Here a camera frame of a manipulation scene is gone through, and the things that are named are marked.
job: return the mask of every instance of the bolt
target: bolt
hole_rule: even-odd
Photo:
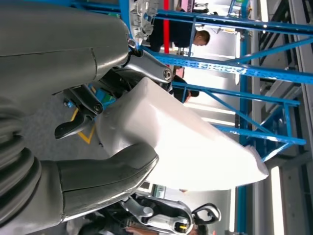
[[[102,109],[103,109],[103,106],[101,104],[99,104],[99,103],[95,104],[94,106],[94,110],[96,111],[96,112],[102,111]]]
[[[172,77],[172,73],[170,70],[164,70],[164,77],[165,80],[169,80]]]

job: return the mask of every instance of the yellow floor marking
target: yellow floor marking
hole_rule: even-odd
[[[77,113],[78,112],[78,109],[76,108],[74,113],[72,114],[72,118],[70,121],[73,121],[75,119],[75,117],[77,115]],[[90,144],[91,142],[92,137],[94,134],[94,130],[95,130],[95,125],[94,125],[91,129],[91,132],[90,133],[89,137],[85,136],[84,133],[82,132],[78,132],[77,133],[79,137],[82,138],[84,142]]]

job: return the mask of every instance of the black handle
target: black handle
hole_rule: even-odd
[[[57,126],[54,131],[56,139],[62,139],[75,135],[87,127],[92,119],[89,116],[78,112],[73,121],[65,122]]]
[[[207,213],[207,216],[210,216],[210,219],[205,221],[205,220],[200,218],[198,213],[201,212],[201,211],[206,211]],[[192,214],[193,214],[195,224],[197,225],[213,224],[217,221],[220,221],[222,218],[222,215],[219,209],[213,203],[204,204],[201,207],[198,207],[192,211]]]

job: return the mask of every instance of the dark shirt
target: dark shirt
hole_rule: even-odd
[[[192,30],[192,23],[170,21],[170,42],[176,47],[189,47]],[[150,50],[159,52],[164,44],[163,35],[163,20],[155,19],[152,34],[149,36]]]

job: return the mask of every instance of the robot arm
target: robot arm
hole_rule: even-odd
[[[128,60],[121,20],[43,3],[0,6],[0,234],[51,227],[133,194],[158,162],[142,143],[109,160],[41,162],[20,118],[51,94],[100,79]]]

